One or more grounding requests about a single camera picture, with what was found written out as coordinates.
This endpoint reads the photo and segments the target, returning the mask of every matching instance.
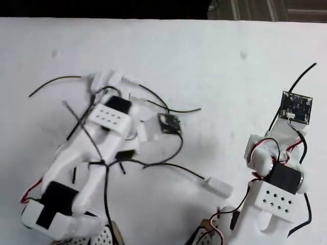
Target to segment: black wire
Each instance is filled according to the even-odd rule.
[[[164,108],[164,109],[167,109],[165,106],[161,106],[153,101],[150,101],[150,100],[147,100],[147,102],[149,103],[152,103],[158,107],[161,107],[161,108]],[[173,112],[177,112],[177,113],[190,113],[190,112],[196,112],[196,111],[201,111],[202,108],[198,108],[198,109],[194,109],[194,110],[189,110],[189,111],[178,111],[178,110],[173,110],[173,109],[169,109],[170,111],[173,111]]]
[[[306,141],[305,137],[303,136],[303,134],[299,130],[297,130],[293,125],[291,125],[290,121],[288,121],[288,125],[291,127],[291,129],[293,129],[297,133],[298,137],[303,142],[303,153],[302,153],[302,156],[301,156],[301,158],[299,160],[299,163],[302,164],[304,158],[306,157],[307,151],[308,151],[307,141]]]
[[[118,93],[118,96],[122,97],[122,92],[119,89],[117,89],[116,87],[113,87],[113,86],[105,86],[103,88],[100,88],[96,93],[100,93],[101,91],[106,90],[107,88],[111,88],[111,89],[115,90]]]
[[[167,114],[170,114],[170,109],[168,108],[167,104],[163,101],[162,98],[159,97],[158,94],[156,94],[155,92],[153,92],[150,88],[147,88],[146,86],[143,86],[142,84],[138,84],[141,88],[145,89],[146,91],[152,93],[155,97],[157,97],[158,100],[161,101],[161,103],[163,103],[163,105],[165,106],[165,109],[167,110]]]
[[[313,63],[311,66],[309,66],[297,79],[296,81],[293,83],[292,87],[288,90],[289,93],[291,93],[293,91],[293,89],[295,88],[295,86],[298,84],[298,82],[301,80],[301,78],[309,71],[311,70],[314,66],[316,66],[316,62]],[[268,131],[271,131],[272,129],[272,126],[274,125],[277,117],[278,117],[278,114],[279,114],[279,111],[281,110],[281,107],[278,108],[277,112],[276,112],[276,115],[274,117],[274,119],[272,120],[269,128],[268,128]]]
[[[289,237],[290,235],[292,235],[294,232],[298,231],[299,229],[303,228],[304,226],[307,226],[312,221],[311,207],[310,207],[309,198],[308,198],[308,195],[307,195],[306,192],[304,193],[304,196],[305,196],[306,203],[307,203],[307,208],[308,208],[308,216],[309,216],[308,217],[308,221],[306,221],[306,222],[298,225],[297,227],[294,227],[292,230],[290,230],[290,232],[288,233],[288,236],[287,237]]]
[[[99,150],[99,148],[97,147],[97,144],[94,142],[94,140],[92,139],[92,137],[90,136],[89,132],[86,130],[86,128],[84,127],[81,119],[78,117],[78,115],[73,111],[73,109],[71,108],[71,106],[67,103],[67,101],[63,101],[63,104],[65,105],[65,107],[71,112],[71,114],[74,116],[74,118],[78,121],[79,126],[83,129],[83,131],[86,133],[87,137],[90,139],[90,141],[92,142],[93,146],[95,147],[95,149],[97,150],[97,153],[99,154],[100,159],[102,160],[102,155],[101,152]]]
[[[199,175],[199,174],[197,174],[197,173],[195,173],[195,172],[193,172],[193,171],[191,171],[191,170],[189,170],[189,169],[187,169],[187,168],[185,168],[183,166],[179,166],[179,165],[176,165],[176,164],[173,164],[173,163],[166,163],[166,162],[151,163],[151,164],[149,164],[147,166],[144,166],[143,169],[148,168],[148,167],[153,167],[153,166],[171,166],[171,167],[177,167],[177,168],[180,168],[182,170],[185,170],[185,171],[189,172],[190,174],[195,175],[196,177],[199,177],[200,179],[203,179],[204,180],[204,177],[203,176],[201,176],[201,175]]]
[[[82,78],[81,76],[63,76],[63,77],[58,77],[58,78],[54,78],[46,83],[44,83],[43,85],[41,85],[40,87],[38,87],[34,92],[32,92],[30,95],[29,95],[29,98],[32,97],[37,91],[39,91],[41,88],[43,88],[44,86],[46,86],[47,84],[53,82],[53,81],[56,81],[56,80],[59,80],[59,79],[64,79],[64,78]]]
[[[212,229],[212,230],[209,230],[209,231],[204,232],[204,233],[199,237],[199,239],[198,239],[196,245],[199,244],[199,242],[202,240],[202,238],[204,238],[207,234],[209,234],[210,232],[213,232],[213,231],[215,231],[215,230]]]

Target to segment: perforated plate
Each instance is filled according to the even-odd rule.
[[[88,117],[94,123],[114,130],[123,137],[126,137],[131,124],[129,115],[116,111],[110,107],[98,104]]]
[[[110,230],[108,227],[104,227],[99,236],[73,238],[70,242],[65,243],[67,245],[112,245],[112,239]]]
[[[112,238],[109,228],[106,226],[98,237],[91,238],[91,245],[110,245]]]
[[[254,205],[290,222],[296,219],[295,195],[264,181],[256,181],[258,191]]]

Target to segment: red wire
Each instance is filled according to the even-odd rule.
[[[22,195],[21,199],[20,199],[20,203],[28,203],[28,200],[26,200],[27,196],[29,195],[29,193],[39,184],[41,184],[42,182],[42,178],[39,179],[34,185],[32,185],[30,188],[27,189],[27,191],[25,191],[25,193]]]
[[[285,149],[285,151],[289,151],[289,150],[293,150],[296,146],[298,146],[299,144],[301,144],[302,143],[302,140],[299,140],[297,143],[294,143],[294,144],[292,144],[292,145],[290,145],[289,147],[287,147],[286,149]]]

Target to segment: white table surface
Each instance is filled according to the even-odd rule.
[[[1,244],[50,243],[21,224],[18,200],[75,124],[61,101],[81,113],[87,94],[84,82],[62,81],[28,99],[45,81],[117,68],[170,107],[201,106],[201,112],[181,116],[185,145],[172,162],[229,182],[235,191],[228,201],[237,205],[251,179],[243,159],[249,135],[265,133],[282,91],[313,62],[318,65],[294,90],[314,98],[304,162],[313,222],[287,244],[326,244],[326,44],[327,25],[318,23],[0,18]],[[153,98],[135,88],[124,91]],[[156,111],[144,107],[142,116]],[[177,139],[145,144],[138,157],[162,159],[177,146]],[[184,244],[223,204],[178,170],[125,168],[125,176],[118,166],[110,172],[108,196],[126,244]],[[101,194],[94,205],[103,210]],[[304,202],[302,209],[299,223],[307,219]]]

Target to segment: white plastic piece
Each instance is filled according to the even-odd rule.
[[[56,213],[48,229],[39,226],[37,220],[44,205],[30,200],[24,210],[21,220],[27,227],[38,230],[54,240],[64,240],[71,237],[93,236],[101,232],[104,221],[101,217],[79,215],[77,217]]]
[[[105,226],[98,236],[91,238],[91,245],[112,245],[110,229]]]
[[[252,154],[250,165],[261,177],[266,177],[273,168],[273,161],[270,152],[259,146]]]
[[[286,117],[290,118],[290,119],[294,119],[295,118],[295,114],[294,113],[290,113],[290,112],[286,112]]]
[[[292,223],[296,221],[295,195],[265,181],[254,183],[251,189],[256,193],[255,206],[286,221]]]
[[[230,197],[233,187],[215,177],[207,177],[204,179],[205,186],[210,190],[219,195],[222,198]]]
[[[231,231],[231,236],[225,238],[226,242],[228,245],[283,245],[286,243],[288,232],[294,227],[293,217],[298,214],[297,212],[295,195],[264,181],[255,181],[252,183],[234,230]],[[220,218],[218,226],[224,234],[227,234],[225,229],[228,229],[231,217],[227,220],[223,218]]]
[[[99,89],[105,87],[108,84],[108,73],[100,71],[94,74],[94,78],[91,84],[91,92],[95,94]]]
[[[124,74],[120,71],[114,71],[112,76],[109,78],[107,85],[117,86],[123,79]]]
[[[131,125],[129,115],[102,104],[98,104],[92,110],[88,120],[116,131],[123,138],[127,137],[129,132],[126,132],[126,128]]]

